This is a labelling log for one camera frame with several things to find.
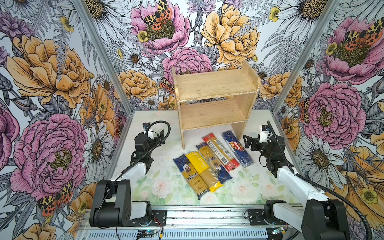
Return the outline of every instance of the purple flower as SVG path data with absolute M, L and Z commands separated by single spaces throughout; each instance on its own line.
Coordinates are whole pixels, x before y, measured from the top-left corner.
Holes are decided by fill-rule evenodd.
M 172 67 L 175 67 L 177 75 L 212 71 L 211 61 L 207 55 L 188 47 L 177 49 L 171 57 L 165 58 L 162 64 L 164 77 L 171 85 L 173 85 Z
M 172 11 L 172 16 L 159 30 L 147 27 L 143 21 L 146 16 L 155 14 L 157 3 L 155 7 L 148 5 L 147 8 L 144 8 L 141 5 L 140 8 L 131 9 L 131 25 L 133 25 L 131 32 L 138 35 L 139 41 L 152 54 L 158 55 L 163 52 L 171 52 L 180 46 L 185 46 L 188 42 L 189 18 L 184 18 L 177 4 L 173 6 L 169 0 L 167 0 L 167 3 L 168 8 Z
M 8 56 L 9 54 L 7 53 L 6 49 L 4 47 L 0 47 L 0 67 L 5 68 Z
M 356 219 L 352 218 L 351 216 L 347 216 L 347 223 L 351 240 L 365 240 L 365 228 L 361 226 Z
M 20 132 L 19 123 L 11 112 L 0 105 L 0 171 L 8 162 L 12 142 Z
M 29 27 L 29 23 L 17 17 L 12 17 L 9 12 L 0 11 L 0 32 L 7 34 L 11 39 L 21 38 L 22 35 L 31 37 L 35 30 Z
M 37 200 L 60 192 L 73 182 L 77 187 L 85 175 L 83 152 L 87 142 L 84 128 L 65 114 L 26 127 L 15 143 L 16 168 L 11 189 L 31 194 Z
M 345 34 L 348 31 L 368 29 L 374 21 L 358 22 L 358 18 L 347 17 L 328 39 L 328 47 L 323 71 L 327 76 L 332 75 L 339 81 L 349 81 L 353 85 L 366 82 L 384 68 L 384 38 L 380 38 L 372 45 L 361 44 L 353 50 L 347 50 Z
M 228 6 L 233 5 L 234 8 L 240 9 L 243 6 L 244 0 L 224 0 L 224 4 L 228 4 Z
M 364 128 L 366 114 L 356 88 L 347 83 L 322 83 L 310 97 L 309 123 L 304 124 L 308 137 L 328 142 L 331 149 L 342 149 L 352 143 Z
M 189 0 L 187 4 L 189 5 L 188 12 L 190 14 L 197 12 L 203 12 L 208 15 L 210 12 L 215 11 L 216 0 Z

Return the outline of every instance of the shelf board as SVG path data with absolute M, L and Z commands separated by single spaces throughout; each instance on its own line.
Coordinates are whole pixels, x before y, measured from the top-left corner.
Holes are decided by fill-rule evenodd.
M 182 131 L 247 120 L 234 99 L 182 105 L 180 110 Z
M 242 69 L 177 75 L 180 102 L 255 93 Z

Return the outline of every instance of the lower shelf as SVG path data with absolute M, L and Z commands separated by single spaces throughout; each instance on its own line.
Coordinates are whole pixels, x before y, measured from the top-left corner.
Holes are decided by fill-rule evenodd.
M 234 99 L 180 106 L 182 130 L 245 122 Z

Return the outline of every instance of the barilla logo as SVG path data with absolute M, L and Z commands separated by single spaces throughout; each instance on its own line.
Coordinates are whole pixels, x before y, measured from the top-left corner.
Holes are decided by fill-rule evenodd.
M 192 178 L 194 178 L 196 176 L 197 176 L 197 172 L 195 172 L 195 174 L 193 174 L 193 175 L 189 175 L 189 177 L 187 178 L 187 182 L 189 182 L 189 180 L 191 180 Z
M 233 149 L 244 151 L 243 147 L 238 142 L 230 142 L 229 144 L 232 146 Z

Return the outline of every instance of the plastic packaging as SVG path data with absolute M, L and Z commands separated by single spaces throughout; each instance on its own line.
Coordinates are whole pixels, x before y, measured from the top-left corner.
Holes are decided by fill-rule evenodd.
M 180 157 L 174 158 L 173 161 L 183 174 L 191 188 L 197 193 L 197 197 L 200 200 L 201 196 L 208 192 L 208 186 L 205 184 L 201 176 L 197 173 L 192 163 L 188 160 L 185 154 Z
M 223 138 L 243 167 L 248 167 L 253 164 L 251 156 L 249 156 L 243 145 L 241 145 L 231 130 L 224 132 Z
M 224 145 L 215 137 L 213 133 L 203 137 L 203 140 L 220 159 L 228 172 L 234 170 L 240 165 L 240 163 L 236 161 L 232 154 L 224 147 Z
M 231 175 L 229 175 L 224 166 L 205 142 L 202 142 L 200 145 L 196 145 L 196 147 L 200 154 L 207 160 L 212 170 L 216 172 L 217 177 L 222 184 L 224 184 L 227 180 L 232 179 Z
M 199 152 L 190 152 L 186 156 L 211 192 L 214 192 L 219 187 L 223 186 L 215 172 L 209 167 Z

